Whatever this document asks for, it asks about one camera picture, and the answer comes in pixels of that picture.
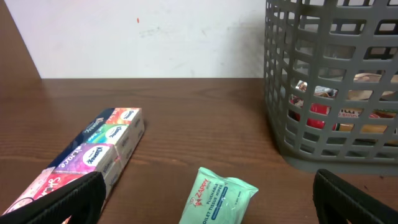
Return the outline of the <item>Kleenex tissue multipack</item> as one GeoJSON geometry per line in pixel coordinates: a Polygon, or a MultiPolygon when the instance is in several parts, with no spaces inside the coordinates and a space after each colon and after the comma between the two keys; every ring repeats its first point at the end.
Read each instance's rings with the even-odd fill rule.
{"type": "Polygon", "coordinates": [[[102,111],[4,212],[10,213],[90,172],[102,173],[112,191],[144,134],[141,108],[102,111]]]}

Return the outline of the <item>red spaghetti package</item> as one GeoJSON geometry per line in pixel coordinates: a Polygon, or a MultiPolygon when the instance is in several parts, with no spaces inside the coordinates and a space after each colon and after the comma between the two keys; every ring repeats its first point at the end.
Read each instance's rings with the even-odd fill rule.
{"type": "MultiPolygon", "coordinates": [[[[290,96],[290,103],[302,107],[303,106],[303,99],[299,98],[298,96],[291,95],[290,96]]],[[[310,107],[310,111],[316,114],[328,115],[330,113],[331,106],[321,105],[318,103],[312,103],[310,107]]],[[[343,108],[340,109],[338,113],[339,118],[359,118],[363,109],[360,108],[343,108]]],[[[370,113],[369,117],[371,119],[380,119],[380,118],[387,118],[392,119],[395,118],[397,115],[397,110],[374,110],[370,113]]],[[[307,126],[311,126],[313,128],[323,129],[325,126],[325,122],[308,118],[307,119],[307,126]]],[[[352,131],[354,128],[354,124],[350,123],[336,123],[332,130],[333,131],[344,131],[349,132],[352,131]]],[[[387,129],[387,125],[381,124],[364,124],[361,128],[362,133],[383,133],[387,129]]]]}

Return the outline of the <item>teal wet wipes pack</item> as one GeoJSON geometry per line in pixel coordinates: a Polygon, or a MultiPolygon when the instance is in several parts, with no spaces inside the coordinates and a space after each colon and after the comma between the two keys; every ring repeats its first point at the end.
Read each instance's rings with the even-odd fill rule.
{"type": "Polygon", "coordinates": [[[179,224],[240,224],[259,189],[200,167],[179,224]]]}

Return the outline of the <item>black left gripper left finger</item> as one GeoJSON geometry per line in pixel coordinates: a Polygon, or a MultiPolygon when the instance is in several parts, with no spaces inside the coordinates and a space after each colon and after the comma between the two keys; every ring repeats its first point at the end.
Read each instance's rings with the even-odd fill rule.
{"type": "Polygon", "coordinates": [[[66,219],[70,223],[96,224],[106,196],[106,185],[100,172],[83,177],[21,208],[1,216],[1,223],[53,224],[66,219]]]}

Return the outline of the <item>white brown snack bag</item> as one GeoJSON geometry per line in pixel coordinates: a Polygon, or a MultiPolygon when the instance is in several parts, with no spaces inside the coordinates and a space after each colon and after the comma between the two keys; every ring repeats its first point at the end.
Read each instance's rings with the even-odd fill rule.
{"type": "MultiPolygon", "coordinates": [[[[358,73],[354,77],[355,82],[379,82],[382,75],[375,73],[358,73]]],[[[296,89],[305,92],[307,90],[307,82],[300,80],[296,87],[296,89]]],[[[326,97],[326,98],[335,98],[337,96],[338,90],[333,88],[328,88],[324,86],[316,86],[315,87],[315,96],[326,97]]],[[[348,92],[347,99],[348,100],[368,100],[373,91],[372,90],[350,90],[348,92]]],[[[384,91],[381,95],[382,97],[390,97],[394,95],[396,91],[384,91]]]]}

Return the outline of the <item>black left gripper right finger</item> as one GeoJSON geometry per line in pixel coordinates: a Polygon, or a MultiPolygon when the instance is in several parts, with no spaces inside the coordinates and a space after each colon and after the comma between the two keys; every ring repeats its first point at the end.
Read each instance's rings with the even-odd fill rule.
{"type": "Polygon", "coordinates": [[[397,223],[396,210],[326,169],[315,174],[313,202],[321,224],[397,223]]]}

